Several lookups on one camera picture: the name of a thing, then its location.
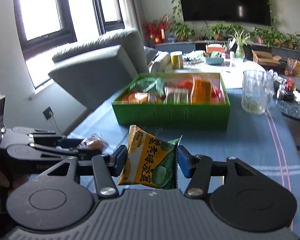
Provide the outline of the yellow green pea snack bag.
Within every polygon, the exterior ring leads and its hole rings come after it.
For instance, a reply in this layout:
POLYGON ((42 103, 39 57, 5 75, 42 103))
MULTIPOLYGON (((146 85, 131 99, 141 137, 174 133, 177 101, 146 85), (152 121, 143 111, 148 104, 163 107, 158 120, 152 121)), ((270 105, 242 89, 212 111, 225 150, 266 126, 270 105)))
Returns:
POLYGON ((118 185, 177 188, 180 138, 163 141, 136 125, 129 128, 128 155, 118 185))

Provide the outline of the dark round side table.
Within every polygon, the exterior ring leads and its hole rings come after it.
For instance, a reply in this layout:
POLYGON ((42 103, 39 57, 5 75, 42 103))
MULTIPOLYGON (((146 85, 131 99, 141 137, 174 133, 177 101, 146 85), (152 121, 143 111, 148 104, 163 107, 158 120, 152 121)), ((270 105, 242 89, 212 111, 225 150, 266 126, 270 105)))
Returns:
MULTIPOLYGON (((287 83, 289 77, 284 75, 279 75, 276 78, 274 83, 274 100, 275 103, 278 105, 281 113, 288 118, 291 118, 296 121, 300 121, 300 103, 295 100, 295 96, 292 92, 286 92, 283 99, 277 98, 277 90, 279 89, 280 83, 283 81, 287 83)), ((296 91, 300 92, 300 77, 291 77, 293 81, 293 86, 296 87, 296 91)))

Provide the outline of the blue snack tray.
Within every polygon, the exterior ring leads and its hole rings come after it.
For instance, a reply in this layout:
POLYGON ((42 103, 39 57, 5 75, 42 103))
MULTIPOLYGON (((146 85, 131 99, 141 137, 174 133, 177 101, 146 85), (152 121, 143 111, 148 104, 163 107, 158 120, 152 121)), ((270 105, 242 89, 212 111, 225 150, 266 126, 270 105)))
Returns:
POLYGON ((205 57, 205 63, 212 66, 221 65, 223 62, 224 59, 222 57, 205 57))

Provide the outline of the round white coffee table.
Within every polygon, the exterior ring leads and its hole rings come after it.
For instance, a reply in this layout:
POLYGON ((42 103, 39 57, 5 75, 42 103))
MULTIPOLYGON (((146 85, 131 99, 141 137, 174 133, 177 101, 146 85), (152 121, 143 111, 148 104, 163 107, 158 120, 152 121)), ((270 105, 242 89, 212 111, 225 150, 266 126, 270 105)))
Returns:
POLYGON ((249 60, 224 60, 219 65, 209 65, 206 62, 184 65, 183 69, 172 69, 171 65, 165 68, 166 73, 219 73, 226 88, 242 88, 243 72, 245 70, 258 70, 265 72, 259 64, 249 60))

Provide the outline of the blue striped tablecloth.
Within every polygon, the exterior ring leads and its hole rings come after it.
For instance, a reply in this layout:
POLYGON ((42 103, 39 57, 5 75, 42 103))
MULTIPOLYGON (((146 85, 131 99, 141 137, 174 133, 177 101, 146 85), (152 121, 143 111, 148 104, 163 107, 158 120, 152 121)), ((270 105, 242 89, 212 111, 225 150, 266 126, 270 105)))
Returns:
POLYGON ((201 200, 185 197, 189 180, 178 173, 175 190, 141 185, 121 186, 121 196, 101 203, 92 219, 67 232, 15 233, 14 239, 300 239, 300 158, 290 130, 275 103, 267 112, 243 111, 241 91, 229 93, 227 130, 176 130, 148 127, 162 140, 181 138, 191 154, 214 161, 242 160, 289 190, 296 198, 296 213, 289 228, 277 233, 250 233, 219 221, 201 200))

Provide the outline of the black wall television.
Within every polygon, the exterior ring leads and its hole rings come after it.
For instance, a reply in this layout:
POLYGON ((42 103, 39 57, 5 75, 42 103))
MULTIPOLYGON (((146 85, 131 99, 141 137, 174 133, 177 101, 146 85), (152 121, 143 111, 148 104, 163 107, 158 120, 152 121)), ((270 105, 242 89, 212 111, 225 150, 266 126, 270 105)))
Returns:
POLYGON ((271 25, 268 0, 180 0, 185 21, 271 25))

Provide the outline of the yellow tin can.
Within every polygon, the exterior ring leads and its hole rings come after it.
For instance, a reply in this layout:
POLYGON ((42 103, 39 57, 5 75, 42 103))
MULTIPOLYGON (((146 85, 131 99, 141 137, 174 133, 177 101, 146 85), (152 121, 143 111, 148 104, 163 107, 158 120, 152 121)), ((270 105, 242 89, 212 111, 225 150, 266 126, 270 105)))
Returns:
POLYGON ((183 52, 182 51, 173 51, 170 52, 171 64, 173 69, 183 69, 183 52))

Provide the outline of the glass vase with plant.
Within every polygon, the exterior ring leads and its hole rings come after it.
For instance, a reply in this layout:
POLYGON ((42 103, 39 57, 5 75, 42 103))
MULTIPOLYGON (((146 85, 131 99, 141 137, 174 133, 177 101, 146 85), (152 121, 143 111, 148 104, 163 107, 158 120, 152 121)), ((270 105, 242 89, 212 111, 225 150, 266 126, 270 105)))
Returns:
POLYGON ((250 39, 250 33, 245 33, 244 30, 239 32, 234 29, 234 35, 232 35, 233 39, 237 44, 237 49, 235 51, 235 58, 242 59, 245 58, 245 52, 243 46, 247 44, 247 41, 250 39))

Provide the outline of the open cardboard box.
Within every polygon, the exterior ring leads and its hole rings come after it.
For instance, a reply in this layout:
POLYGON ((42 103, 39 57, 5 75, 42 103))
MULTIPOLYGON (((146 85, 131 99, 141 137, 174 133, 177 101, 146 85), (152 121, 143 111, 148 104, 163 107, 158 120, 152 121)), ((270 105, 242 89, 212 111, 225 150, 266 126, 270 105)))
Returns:
POLYGON ((277 67, 280 65, 281 56, 273 56, 271 53, 265 51, 251 51, 253 54, 253 61, 261 66, 277 67))

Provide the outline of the wall power socket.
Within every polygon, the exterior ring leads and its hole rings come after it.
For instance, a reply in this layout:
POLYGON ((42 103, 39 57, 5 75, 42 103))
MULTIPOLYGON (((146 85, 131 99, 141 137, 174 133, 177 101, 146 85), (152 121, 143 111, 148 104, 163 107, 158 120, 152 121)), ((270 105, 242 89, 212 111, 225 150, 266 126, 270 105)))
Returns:
POLYGON ((53 111, 52 111, 51 107, 47 107, 47 109, 43 111, 43 115, 46 118, 46 120, 53 118, 53 111))

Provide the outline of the light green snack bag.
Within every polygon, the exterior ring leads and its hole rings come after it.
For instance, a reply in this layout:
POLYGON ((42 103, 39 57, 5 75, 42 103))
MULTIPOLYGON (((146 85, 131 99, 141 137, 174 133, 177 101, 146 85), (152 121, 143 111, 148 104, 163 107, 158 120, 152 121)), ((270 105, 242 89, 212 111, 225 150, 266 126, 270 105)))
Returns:
POLYGON ((135 81, 129 90, 138 93, 151 93, 163 96, 165 94, 164 87, 166 80, 159 77, 143 77, 138 81, 135 81))

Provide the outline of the red flower decoration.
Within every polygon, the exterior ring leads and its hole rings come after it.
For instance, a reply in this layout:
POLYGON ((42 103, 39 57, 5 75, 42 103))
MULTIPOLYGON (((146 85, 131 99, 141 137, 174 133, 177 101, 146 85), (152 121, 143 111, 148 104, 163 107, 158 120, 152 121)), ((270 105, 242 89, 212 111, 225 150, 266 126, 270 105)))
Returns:
POLYGON ((165 40, 165 33, 170 29, 170 17, 165 14, 159 20, 145 22, 142 25, 146 35, 154 44, 161 44, 165 40))

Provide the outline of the orange rice cracker pack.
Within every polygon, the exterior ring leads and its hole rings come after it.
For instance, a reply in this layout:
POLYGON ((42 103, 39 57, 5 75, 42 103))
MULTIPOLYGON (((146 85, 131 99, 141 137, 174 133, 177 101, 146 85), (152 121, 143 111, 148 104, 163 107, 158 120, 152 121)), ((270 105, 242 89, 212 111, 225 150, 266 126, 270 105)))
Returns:
POLYGON ((191 104, 211 102, 212 82, 202 77, 192 78, 191 104))

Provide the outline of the small brown snack packet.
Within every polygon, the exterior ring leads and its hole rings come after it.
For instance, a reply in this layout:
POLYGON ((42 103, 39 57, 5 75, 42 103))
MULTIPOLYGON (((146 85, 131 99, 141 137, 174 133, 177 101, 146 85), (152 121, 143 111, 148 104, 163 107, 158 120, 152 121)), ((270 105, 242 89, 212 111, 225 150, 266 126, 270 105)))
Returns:
POLYGON ((100 134, 92 134, 90 137, 83 139, 77 149, 80 150, 100 150, 103 152, 109 147, 109 144, 100 134))

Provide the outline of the clear glass mug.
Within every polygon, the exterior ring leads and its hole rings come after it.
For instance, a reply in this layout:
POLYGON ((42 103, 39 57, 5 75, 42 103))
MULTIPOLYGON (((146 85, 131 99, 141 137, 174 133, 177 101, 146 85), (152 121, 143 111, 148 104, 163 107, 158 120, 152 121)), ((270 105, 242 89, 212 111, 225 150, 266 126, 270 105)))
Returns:
POLYGON ((273 97, 274 78, 270 71, 245 70, 243 72, 242 100, 244 111, 264 114, 273 97))

